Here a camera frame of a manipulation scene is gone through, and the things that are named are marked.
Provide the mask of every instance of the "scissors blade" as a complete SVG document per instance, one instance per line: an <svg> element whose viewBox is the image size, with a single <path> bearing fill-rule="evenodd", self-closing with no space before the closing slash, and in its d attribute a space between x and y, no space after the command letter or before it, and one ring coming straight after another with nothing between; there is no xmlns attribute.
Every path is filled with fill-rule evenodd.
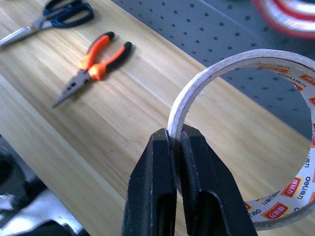
<svg viewBox="0 0 315 236"><path fill-rule="evenodd" d="M36 31L31 29L30 27L20 28L17 31L13 32L12 34L9 34L7 37L0 40L0 47L17 42L23 38L32 35L35 32Z"/></svg>
<svg viewBox="0 0 315 236"><path fill-rule="evenodd" d="M56 99L52 108L60 105L67 98L72 96L76 91L78 91L84 84L86 84L89 80L91 80L90 75L87 71L81 70L79 73L73 77L63 89L62 94Z"/></svg>

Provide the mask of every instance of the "gray pegboard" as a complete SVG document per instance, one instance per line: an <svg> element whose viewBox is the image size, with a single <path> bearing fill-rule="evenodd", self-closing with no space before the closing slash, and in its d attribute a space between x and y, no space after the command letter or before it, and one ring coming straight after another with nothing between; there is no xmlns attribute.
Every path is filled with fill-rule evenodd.
<svg viewBox="0 0 315 236"><path fill-rule="evenodd" d="M250 0L112 1L205 66L258 48L291 51L315 59L315 41L274 31ZM311 138L309 108L290 82L273 72L253 68L234 70L223 78Z"/></svg>

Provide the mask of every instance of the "wooden table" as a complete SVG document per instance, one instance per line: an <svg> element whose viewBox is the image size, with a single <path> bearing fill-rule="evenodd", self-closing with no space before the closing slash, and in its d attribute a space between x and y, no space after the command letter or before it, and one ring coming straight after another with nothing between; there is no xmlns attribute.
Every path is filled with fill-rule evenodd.
<svg viewBox="0 0 315 236"><path fill-rule="evenodd" d="M92 22L48 29L0 52L0 134L93 236L121 233L129 175L149 136L166 127L178 93L204 67L110 0L89 0ZM0 0L0 37L41 14L45 0ZM100 34L125 41L129 61L56 109L51 105ZM186 119L234 174L245 200L288 183L310 142L217 78ZM176 234L186 235L179 197ZM315 214L260 236L314 234Z"/></svg>

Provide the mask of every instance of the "black clamp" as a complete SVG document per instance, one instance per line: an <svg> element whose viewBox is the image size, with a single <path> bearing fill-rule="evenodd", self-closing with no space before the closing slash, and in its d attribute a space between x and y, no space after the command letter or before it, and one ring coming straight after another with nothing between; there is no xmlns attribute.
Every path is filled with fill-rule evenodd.
<svg viewBox="0 0 315 236"><path fill-rule="evenodd" d="M174 161L167 130L151 135L130 176L122 236L173 236L176 187L188 235L257 236L232 173L200 131L184 125L181 148Z"/></svg>

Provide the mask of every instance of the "tape roll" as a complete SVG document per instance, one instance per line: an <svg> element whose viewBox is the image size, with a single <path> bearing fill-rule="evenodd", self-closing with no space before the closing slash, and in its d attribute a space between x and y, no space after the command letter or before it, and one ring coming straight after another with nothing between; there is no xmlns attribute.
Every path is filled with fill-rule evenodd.
<svg viewBox="0 0 315 236"><path fill-rule="evenodd" d="M315 61L299 54L267 49L226 58L198 73L184 87L172 106L167 129L175 145L180 141L186 114L197 95L216 77L242 67L274 71L292 82L309 106L313 123L311 149L296 177L282 190L266 198L246 202L256 229L267 230L293 223L315 209Z"/></svg>

